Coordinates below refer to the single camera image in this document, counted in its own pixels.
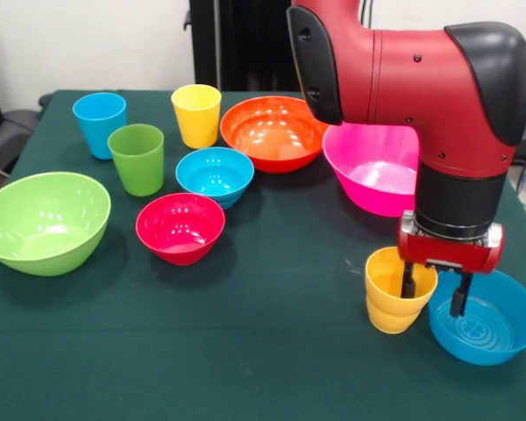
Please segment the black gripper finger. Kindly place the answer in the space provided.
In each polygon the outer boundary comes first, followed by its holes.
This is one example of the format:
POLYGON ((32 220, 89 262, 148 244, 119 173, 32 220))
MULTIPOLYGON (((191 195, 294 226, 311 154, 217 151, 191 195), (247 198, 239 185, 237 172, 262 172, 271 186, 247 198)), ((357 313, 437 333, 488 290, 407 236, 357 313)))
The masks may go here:
POLYGON ((450 314, 452 317, 462 317, 466 312, 466 302, 473 280, 471 273, 462 273, 459 286, 454 290, 451 300, 450 314))
POLYGON ((412 262, 404 262, 401 289, 401 298, 404 299, 412 299, 416 295, 416 282, 413 279, 413 266, 414 264, 412 262))

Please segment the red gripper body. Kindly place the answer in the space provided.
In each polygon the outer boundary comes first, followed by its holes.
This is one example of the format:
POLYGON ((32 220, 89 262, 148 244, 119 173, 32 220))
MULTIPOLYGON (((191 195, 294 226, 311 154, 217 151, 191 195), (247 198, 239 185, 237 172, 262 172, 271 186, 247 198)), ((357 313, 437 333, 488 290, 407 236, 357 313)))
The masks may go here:
POLYGON ((464 273, 489 274, 496 269, 504 248, 503 228, 490 228, 478 242, 457 242, 398 232, 397 247, 402 260, 420 265, 460 269, 464 273))

